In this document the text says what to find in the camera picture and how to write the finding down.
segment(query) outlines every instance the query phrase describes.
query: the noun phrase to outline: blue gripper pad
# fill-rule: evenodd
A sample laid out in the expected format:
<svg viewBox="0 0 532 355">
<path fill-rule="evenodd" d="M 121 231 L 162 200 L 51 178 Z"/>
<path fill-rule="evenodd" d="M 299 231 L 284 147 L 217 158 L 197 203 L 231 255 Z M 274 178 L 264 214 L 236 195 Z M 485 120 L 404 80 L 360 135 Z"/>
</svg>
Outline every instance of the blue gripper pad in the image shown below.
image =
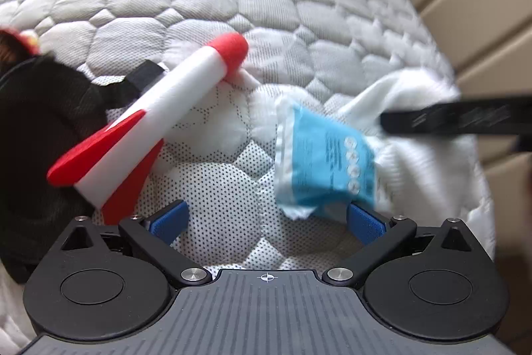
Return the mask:
<svg viewBox="0 0 532 355">
<path fill-rule="evenodd" d="M 386 225 L 382 221 L 354 204 L 347 207 L 347 228 L 364 245 L 386 232 Z"/>
<path fill-rule="evenodd" d="M 175 201 L 144 220 L 146 229 L 165 243 L 171 244 L 188 227 L 188 205 Z"/>
</svg>

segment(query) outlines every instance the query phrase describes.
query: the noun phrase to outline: hexagonal quilted pattern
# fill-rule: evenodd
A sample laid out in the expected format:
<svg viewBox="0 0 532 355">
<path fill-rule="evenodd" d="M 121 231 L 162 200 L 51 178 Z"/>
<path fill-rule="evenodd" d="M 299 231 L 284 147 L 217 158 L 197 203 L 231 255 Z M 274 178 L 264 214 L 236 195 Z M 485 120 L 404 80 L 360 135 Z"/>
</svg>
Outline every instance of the hexagonal quilted pattern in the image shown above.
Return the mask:
<svg viewBox="0 0 532 355">
<path fill-rule="evenodd" d="M 45 50 L 98 83 L 145 58 L 174 68 L 224 32 L 245 35 L 247 74 L 220 83 L 168 133 L 137 204 L 147 215 L 185 199 L 190 227 L 174 247 L 213 271 L 321 272 L 358 248 L 342 225 L 290 221 L 276 206 L 278 95 L 334 115 L 404 66 L 452 76 L 409 0 L 0 0 L 0 24 L 35 29 Z"/>
</svg>

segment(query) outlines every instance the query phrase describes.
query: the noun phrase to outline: crosshair marking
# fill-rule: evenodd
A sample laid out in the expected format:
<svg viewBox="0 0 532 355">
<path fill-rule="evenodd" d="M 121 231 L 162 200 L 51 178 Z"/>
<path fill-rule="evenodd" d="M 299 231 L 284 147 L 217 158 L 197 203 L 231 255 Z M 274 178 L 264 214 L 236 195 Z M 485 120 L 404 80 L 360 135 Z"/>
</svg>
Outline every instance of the crosshair marking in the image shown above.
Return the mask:
<svg viewBox="0 0 532 355">
<path fill-rule="evenodd" d="M 269 272 L 267 272 L 266 274 L 263 274 L 261 275 L 260 277 L 257 277 L 257 278 L 260 278 L 262 281 L 272 281 L 274 278 L 278 278 L 278 277 L 273 277 L 272 274 L 270 274 Z"/>
</svg>

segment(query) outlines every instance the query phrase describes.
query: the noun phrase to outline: red rocket nose cone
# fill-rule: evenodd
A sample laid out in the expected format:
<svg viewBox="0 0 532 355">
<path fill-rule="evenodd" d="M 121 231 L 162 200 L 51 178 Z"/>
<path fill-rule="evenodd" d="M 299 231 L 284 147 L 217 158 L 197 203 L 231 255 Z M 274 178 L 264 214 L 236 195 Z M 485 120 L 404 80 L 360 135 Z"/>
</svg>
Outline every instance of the red rocket nose cone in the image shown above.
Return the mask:
<svg viewBox="0 0 532 355">
<path fill-rule="evenodd" d="M 246 38 L 236 32 L 220 35 L 206 45 L 220 54 L 227 65 L 227 75 L 236 71 L 247 55 Z"/>
</svg>

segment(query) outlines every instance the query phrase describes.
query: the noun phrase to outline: ribbed gray surface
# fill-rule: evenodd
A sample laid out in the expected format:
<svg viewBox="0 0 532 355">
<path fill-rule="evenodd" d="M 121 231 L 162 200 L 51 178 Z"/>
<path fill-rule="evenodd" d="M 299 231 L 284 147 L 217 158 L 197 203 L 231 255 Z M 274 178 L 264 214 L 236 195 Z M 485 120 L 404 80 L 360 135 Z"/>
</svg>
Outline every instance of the ribbed gray surface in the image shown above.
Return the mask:
<svg viewBox="0 0 532 355">
<path fill-rule="evenodd" d="M 311 271 L 224 270 L 214 283 L 183 289 L 155 325 L 99 344 L 44 336 L 26 355 L 428 355 L 511 352 L 492 337 L 458 345 L 409 340 L 376 322 L 351 289 Z"/>
</svg>

